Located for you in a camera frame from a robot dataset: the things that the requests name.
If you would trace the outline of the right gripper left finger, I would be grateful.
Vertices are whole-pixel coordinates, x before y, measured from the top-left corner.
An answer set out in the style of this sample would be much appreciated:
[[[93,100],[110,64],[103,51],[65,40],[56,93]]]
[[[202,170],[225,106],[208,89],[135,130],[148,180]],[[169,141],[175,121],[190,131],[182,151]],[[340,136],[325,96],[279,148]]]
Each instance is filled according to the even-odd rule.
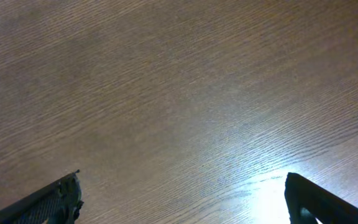
[[[1,224],[74,224],[84,204],[76,170],[0,210]]]

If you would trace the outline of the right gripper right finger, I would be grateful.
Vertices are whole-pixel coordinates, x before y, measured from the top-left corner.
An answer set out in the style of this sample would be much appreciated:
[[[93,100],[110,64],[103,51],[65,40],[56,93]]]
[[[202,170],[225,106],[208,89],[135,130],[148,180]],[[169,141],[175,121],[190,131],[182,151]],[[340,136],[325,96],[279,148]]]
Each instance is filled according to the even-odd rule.
[[[358,224],[358,208],[297,173],[285,181],[291,224]]]

